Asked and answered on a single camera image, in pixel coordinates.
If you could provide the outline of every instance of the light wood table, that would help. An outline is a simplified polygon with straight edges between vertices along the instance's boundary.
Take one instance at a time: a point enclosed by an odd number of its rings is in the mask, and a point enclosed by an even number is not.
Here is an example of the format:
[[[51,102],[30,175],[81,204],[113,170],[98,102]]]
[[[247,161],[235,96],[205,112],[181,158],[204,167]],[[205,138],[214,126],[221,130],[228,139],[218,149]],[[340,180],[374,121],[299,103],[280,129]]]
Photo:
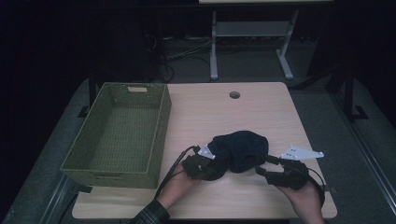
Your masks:
[[[311,149],[289,91],[283,83],[169,84],[172,110],[164,147],[160,181],[182,150],[206,144],[216,135],[249,130],[265,136],[269,154],[279,156],[290,145]],[[232,99],[231,91],[240,93]],[[316,160],[304,163],[321,174]],[[265,163],[269,171],[283,171]],[[75,218],[134,217],[153,198],[155,189],[93,187],[80,193],[73,209]],[[323,216],[335,217],[329,192]],[[170,210],[171,218],[293,218],[290,202],[268,185],[254,169],[242,174],[227,172],[219,180],[203,181]]]

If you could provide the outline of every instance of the rectangular storage bin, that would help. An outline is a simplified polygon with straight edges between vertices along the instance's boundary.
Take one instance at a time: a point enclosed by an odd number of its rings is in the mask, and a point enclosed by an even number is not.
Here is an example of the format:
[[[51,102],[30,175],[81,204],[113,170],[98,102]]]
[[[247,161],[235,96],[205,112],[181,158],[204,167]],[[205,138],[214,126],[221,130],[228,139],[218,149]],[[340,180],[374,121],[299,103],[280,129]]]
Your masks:
[[[62,172],[86,186],[156,189],[171,105],[166,85],[105,83]]]

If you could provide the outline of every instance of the dark background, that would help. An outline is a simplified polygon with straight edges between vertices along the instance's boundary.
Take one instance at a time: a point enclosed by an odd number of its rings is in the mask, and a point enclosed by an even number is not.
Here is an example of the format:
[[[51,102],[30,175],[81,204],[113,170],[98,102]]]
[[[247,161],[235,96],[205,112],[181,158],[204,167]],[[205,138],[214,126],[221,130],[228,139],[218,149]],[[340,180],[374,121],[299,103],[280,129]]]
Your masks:
[[[136,2],[118,1],[119,6]],[[0,219],[84,79],[94,74],[99,83],[151,81],[157,74],[158,52],[145,51],[149,43],[142,35],[157,35],[153,14],[89,9],[98,4],[106,8],[105,3],[0,1]],[[391,1],[336,1],[308,75],[342,63],[396,126],[394,11]],[[315,24],[319,16],[309,10],[301,15],[300,24]],[[163,17],[165,34],[181,38],[210,32],[210,13],[205,11],[194,11],[193,17],[164,12]],[[319,36],[316,29],[298,25],[294,39]]]

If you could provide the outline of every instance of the dark fabric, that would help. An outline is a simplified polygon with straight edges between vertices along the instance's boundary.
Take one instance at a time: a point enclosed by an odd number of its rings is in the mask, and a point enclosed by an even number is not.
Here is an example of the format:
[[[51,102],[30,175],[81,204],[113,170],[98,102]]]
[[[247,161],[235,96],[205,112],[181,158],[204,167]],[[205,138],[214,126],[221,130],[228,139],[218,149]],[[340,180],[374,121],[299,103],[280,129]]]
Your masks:
[[[216,155],[215,160],[227,161],[223,163],[227,167],[218,166],[218,169],[230,169],[233,173],[243,173],[265,163],[268,155],[267,139],[251,131],[216,136],[207,146]]]
[[[139,214],[129,223],[131,224],[161,224],[169,219],[169,213],[157,201],[149,203]]]

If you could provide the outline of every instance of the table hole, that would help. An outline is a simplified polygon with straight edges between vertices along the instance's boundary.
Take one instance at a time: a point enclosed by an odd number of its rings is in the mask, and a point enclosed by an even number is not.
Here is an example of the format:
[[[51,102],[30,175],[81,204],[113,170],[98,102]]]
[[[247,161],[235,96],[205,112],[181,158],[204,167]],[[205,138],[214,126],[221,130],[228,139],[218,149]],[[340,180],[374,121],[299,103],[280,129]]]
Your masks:
[[[230,97],[233,99],[238,99],[239,97],[241,97],[241,94],[237,91],[232,91],[230,92]]]

